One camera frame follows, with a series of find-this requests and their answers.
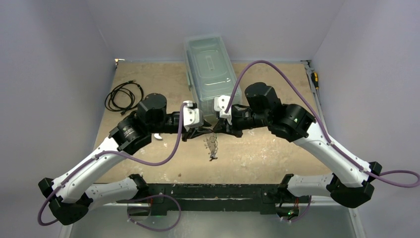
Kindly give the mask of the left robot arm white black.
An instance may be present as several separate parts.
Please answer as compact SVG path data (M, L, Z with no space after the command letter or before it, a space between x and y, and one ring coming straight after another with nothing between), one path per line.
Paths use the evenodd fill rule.
M149 187L141 175L113 183L97 180L115 165L129 159L152 141L155 133L177 135L176 144L209 131L210 123L197 104L185 101L177 112L167 113L162 94L148 94L103 142L85 159L57 178L44 178L38 186L56 222L71 225L89 211L117 201L141 203L149 198Z

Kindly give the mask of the metal key organizer plate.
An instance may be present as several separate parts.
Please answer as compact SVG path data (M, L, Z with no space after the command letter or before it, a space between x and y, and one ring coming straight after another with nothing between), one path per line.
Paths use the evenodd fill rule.
M209 161L216 160L217 152L218 152L218 142L217 142L217 135L212 134L206 134L204 139L205 147L209 149Z

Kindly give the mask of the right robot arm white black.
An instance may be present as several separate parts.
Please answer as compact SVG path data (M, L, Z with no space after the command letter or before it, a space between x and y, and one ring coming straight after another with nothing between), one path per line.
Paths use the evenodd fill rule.
M229 105L230 97L226 95L214 99L216 133L240 138L244 130L266 127L330 169L329 174L320 176L287 174L273 196L282 202L301 196L324 196L347 208L356 208L372 198L372 181L380 174L381 164L358 159L340 143L327 140L312 114L297 104L282 103L273 87L257 82L246 88L245 96L247 106Z

